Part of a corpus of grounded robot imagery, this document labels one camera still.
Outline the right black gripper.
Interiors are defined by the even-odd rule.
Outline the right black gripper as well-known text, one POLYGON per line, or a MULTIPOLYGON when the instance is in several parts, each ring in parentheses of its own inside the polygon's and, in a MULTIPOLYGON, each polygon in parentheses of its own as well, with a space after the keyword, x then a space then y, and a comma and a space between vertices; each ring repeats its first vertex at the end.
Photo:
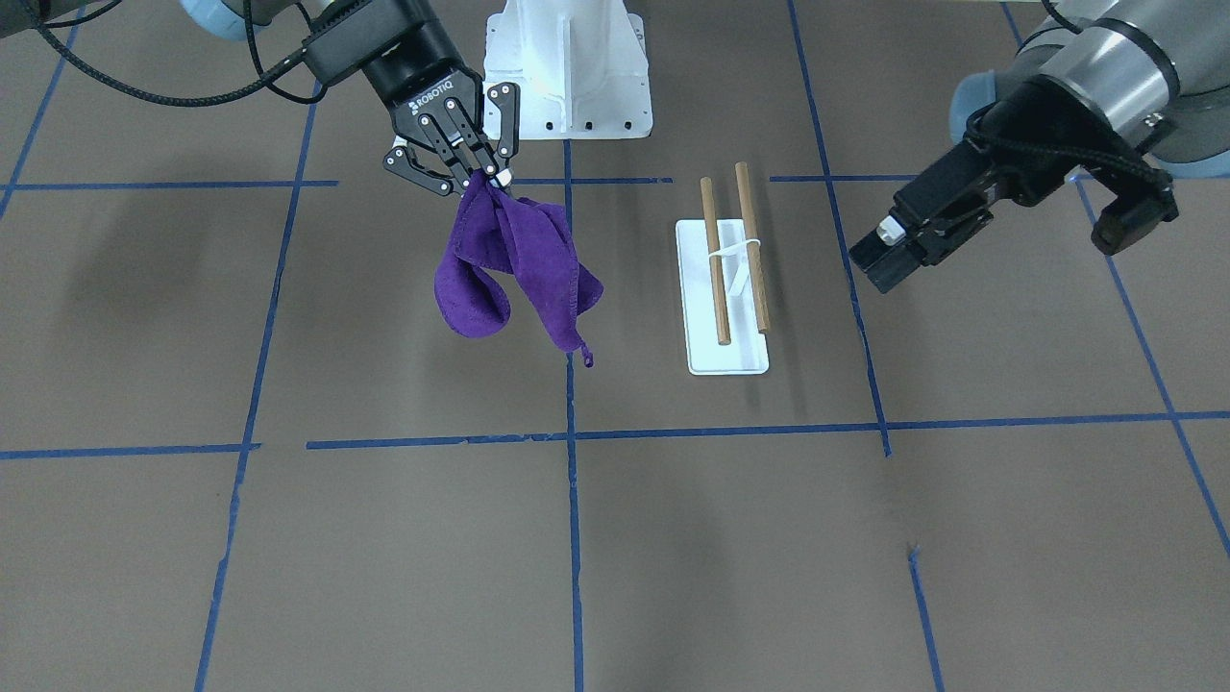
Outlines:
POLYGON ((363 75, 394 123, 394 140, 383 155, 383 168, 390 175, 442 197, 462 194, 474 175, 482 175, 494 186, 510 186, 510 159, 520 141, 519 85, 483 86, 440 21, 410 28, 395 47, 368 61, 363 75), (430 168, 419 159, 426 149, 417 145, 430 145, 430 136, 422 132, 423 114, 442 124, 449 143, 461 140, 445 113, 449 98, 456 100, 467 116, 467 154, 474 166, 467 163, 465 175, 430 168), (496 114, 493 141, 483 130, 488 109, 496 114))

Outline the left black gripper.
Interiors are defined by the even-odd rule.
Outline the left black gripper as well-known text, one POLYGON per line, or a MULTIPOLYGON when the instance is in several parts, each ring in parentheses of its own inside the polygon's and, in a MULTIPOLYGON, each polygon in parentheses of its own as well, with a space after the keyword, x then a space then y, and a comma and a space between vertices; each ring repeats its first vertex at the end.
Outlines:
POLYGON ((1027 79, 967 119, 959 143, 895 193, 849 258, 879 294, 892 293, 993 222, 996 202, 1041 205, 1077 167, 1138 177, 1153 170, 1093 107, 1053 79, 1027 79))

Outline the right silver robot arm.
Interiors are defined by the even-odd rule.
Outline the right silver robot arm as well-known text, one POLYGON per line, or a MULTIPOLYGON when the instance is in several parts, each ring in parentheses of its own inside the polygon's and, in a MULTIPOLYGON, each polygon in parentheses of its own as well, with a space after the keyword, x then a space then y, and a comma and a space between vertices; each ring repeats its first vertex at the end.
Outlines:
POLYGON ((485 85, 428 1, 326 1, 319 14, 303 10, 303 44, 271 64, 260 60, 256 36, 292 9, 289 1, 184 1, 184 14, 204 31, 245 42, 258 74, 253 84, 203 97, 172 97, 121 82, 84 61, 57 34, 113 9, 113 1, 5 1, 2 36, 32 29, 95 82, 148 104, 184 109, 232 104, 260 90, 278 93, 280 77, 295 68, 310 71, 317 86, 299 104, 317 104, 331 87, 360 74, 391 119, 394 143, 383 159, 391 175, 439 195, 464 194, 478 181, 510 186, 520 90, 510 82, 485 85))

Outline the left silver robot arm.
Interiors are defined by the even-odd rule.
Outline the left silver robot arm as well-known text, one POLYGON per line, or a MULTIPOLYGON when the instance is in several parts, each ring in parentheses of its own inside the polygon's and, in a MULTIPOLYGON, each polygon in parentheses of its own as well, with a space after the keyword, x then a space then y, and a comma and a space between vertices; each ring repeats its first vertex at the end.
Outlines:
POLYGON ((962 80, 950 152, 895 193, 849 258, 879 293, 947 259, 993 205, 1041 205, 1076 171, 1113 195, 1091 242, 1112 256, 1178 216, 1177 179, 1228 175, 1225 1, 1058 1, 1000 71, 962 80))

